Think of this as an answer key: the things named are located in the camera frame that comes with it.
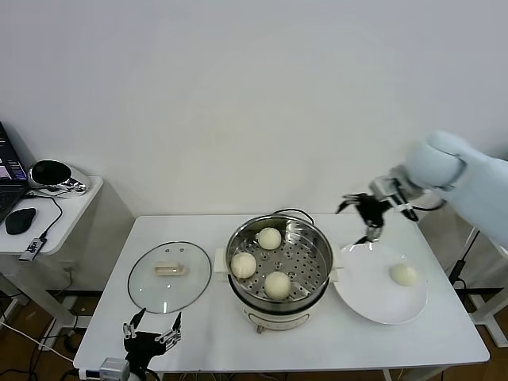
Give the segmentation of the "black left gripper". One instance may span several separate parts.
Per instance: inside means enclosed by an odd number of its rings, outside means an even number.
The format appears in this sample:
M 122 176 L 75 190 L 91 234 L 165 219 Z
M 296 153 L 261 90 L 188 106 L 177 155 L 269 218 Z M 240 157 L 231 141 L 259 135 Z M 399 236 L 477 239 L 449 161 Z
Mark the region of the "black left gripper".
M 129 322 L 124 322 L 122 331 L 124 336 L 124 349 L 127 352 L 126 360 L 131 369 L 147 369 L 149 362 L 155 356 L 162 356 L 166 349 L 171 349 L 182 338 L 181 320 L 179 312 L 173 326 L 166 332 L 157 333 L 137 332 L 136 329 L 142 320 L 146 309 L 143 308 L 133 315 Z

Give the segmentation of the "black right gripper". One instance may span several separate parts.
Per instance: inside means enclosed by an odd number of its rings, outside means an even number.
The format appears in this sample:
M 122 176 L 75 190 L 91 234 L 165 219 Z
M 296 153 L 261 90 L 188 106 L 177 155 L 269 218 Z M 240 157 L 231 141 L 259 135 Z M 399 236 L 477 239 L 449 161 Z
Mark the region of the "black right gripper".
M 378 201 L 369 194 L 346 194 L 337 207 L 336 213 L 341 213 L 351 205 L 356 206 L 358 213 L 367 226 L 364 236 L 356 244 L 376 242 L 381 236 L 380 227 L 384 226 L 383 215 L 391 208 L 391 204 L 388 201 Z

